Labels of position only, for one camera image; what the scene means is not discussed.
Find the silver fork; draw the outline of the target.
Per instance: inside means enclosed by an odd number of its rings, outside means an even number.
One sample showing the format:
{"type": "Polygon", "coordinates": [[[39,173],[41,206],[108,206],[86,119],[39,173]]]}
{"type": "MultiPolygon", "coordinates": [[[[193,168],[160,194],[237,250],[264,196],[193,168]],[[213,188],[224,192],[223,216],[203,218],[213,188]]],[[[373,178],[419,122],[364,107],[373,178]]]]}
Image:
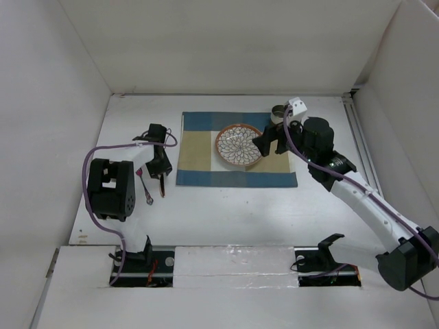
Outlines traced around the silver fork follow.
{"type": "Polygon", "coordinates": [[[137,169],[136,171],[136,175],[140,178],[144,193],[145,193],[145,198],[146,198],[146,202],[149,206],[151,206],[154,203],[154,199],[152,198],[150,192],[148,191],[145,181],[143,179],[143,170],[142,168],[137,169]]]}

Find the blue beige checked placemat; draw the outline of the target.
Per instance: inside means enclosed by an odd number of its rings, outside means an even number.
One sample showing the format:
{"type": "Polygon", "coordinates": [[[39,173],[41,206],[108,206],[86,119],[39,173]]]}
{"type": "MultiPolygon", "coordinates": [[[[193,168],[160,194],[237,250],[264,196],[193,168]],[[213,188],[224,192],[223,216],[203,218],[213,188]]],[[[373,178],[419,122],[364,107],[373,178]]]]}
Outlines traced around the blue beige checked placemat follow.
{"type": "Polygon", "coordinates": [[[184,112],[176,184],[226,188],[296,188],[294,157],[270,155],[248,167],[228,164],[216,150],[219,133],[244,124],[262,132],[270,124],[268,112],[184,112]]]}

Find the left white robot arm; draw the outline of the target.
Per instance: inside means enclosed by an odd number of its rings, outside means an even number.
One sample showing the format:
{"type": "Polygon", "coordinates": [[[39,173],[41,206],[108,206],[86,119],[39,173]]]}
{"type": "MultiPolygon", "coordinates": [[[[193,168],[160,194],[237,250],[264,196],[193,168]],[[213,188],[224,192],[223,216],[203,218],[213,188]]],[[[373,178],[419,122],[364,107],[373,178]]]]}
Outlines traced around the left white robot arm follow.
{"type": "Polygon", "coordinates": [[[143,176],[157,179],[164,195],[164,179],[172,171],[165,149],[177,144],[170,129],[152,123],[131,143],[95,147],[84,159],[82,190],[86,211],[96,227],[119,237],[121,250],[112,257],[117,262],[129,261],[140,272],[152,266],[153,255],[149,236],[125,224],[136,206],[135,180],[140,179],[151,206],[154,200],[143,176]]]}

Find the white brown metal cup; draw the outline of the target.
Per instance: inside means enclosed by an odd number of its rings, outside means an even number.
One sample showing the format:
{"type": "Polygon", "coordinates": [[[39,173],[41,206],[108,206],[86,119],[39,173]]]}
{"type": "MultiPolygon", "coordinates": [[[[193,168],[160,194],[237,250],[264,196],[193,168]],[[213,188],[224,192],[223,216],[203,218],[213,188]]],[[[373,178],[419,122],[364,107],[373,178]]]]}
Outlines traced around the white brown metal cup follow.
{"type": "Polygon", "coordinates": [[[275,105],[270,114],[270,120],[273,125],[281,124],[284,120],[286,105],[275,105]]]}

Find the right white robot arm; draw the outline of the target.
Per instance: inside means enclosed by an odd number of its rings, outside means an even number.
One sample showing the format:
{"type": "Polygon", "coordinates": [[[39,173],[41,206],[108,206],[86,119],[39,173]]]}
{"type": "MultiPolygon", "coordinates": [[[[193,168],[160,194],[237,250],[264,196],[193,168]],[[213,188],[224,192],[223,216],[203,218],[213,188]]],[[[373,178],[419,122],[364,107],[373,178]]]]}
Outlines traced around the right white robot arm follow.
{"type": "Polygon", "coordinates": [[[384,246],[372,261],[384,281],[397,291],[411,289],[438,267],[438,231],[406,219],[371,188],[356,166],[333,148],[328,121],[311,117],[267,126],[254,145],[267,156],[272,141],[276,154],[290,151],[307,163],[312,178],[348,205],[384,246]]]}

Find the orange rimmed patterned plate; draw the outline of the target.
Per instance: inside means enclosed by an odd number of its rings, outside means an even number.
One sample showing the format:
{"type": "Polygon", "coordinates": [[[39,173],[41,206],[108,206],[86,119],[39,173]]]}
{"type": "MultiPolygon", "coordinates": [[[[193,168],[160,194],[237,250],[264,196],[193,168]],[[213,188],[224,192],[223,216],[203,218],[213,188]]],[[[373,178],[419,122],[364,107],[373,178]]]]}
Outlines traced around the orange rimmed patterned plate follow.
{"type": "Polygon", "coordinates": [[[215,138],[215,150],[228,165],[249,167],[262,157],[258,147],[253,143],[262,133],[255,127],[239,123],[221,130],[215,138]]]}

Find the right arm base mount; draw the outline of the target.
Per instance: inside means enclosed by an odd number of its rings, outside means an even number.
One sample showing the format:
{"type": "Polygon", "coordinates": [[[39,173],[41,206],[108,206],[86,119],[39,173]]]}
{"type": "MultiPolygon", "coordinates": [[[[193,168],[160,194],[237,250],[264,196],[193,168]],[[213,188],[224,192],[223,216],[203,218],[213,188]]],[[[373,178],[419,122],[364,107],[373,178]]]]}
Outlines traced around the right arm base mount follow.
{"type": "Polygon", "coordinates": [[[343,234],[332,234],[315,247],[295,247],[295,260],[290,270],[298,274],[299,287],[360,287],[358,268],[337,263],[329,248],[343,234]]]}

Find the copper table knife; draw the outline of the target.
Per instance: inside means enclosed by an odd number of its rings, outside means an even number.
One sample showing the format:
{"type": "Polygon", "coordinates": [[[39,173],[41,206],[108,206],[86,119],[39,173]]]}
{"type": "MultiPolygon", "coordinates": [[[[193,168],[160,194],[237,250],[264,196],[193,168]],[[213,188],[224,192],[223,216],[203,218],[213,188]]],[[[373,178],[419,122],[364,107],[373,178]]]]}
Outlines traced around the copper table knife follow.
{"type": "Polygon", "coordinates": [[[159,176],[160,176],[159,177],[160,194],[161,194],[161,197],[164,198],[165,197],[165,175],[160,174],[159,176]]]}

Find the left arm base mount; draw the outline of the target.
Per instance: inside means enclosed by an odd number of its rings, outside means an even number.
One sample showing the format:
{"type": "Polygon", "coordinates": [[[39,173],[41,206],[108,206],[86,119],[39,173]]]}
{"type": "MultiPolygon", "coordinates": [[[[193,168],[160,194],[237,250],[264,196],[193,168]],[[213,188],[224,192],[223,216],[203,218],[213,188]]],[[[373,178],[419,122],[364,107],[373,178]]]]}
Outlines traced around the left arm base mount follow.
{"type": "Polygon", "coordinates": [[[175,249],[154,247],[150,238],[143,251],[126,253],[121,263],[122,251],[116,249],[108,255],[112,259],[109,283],[120,288],[170,288],[174,281],[175,249]]]}

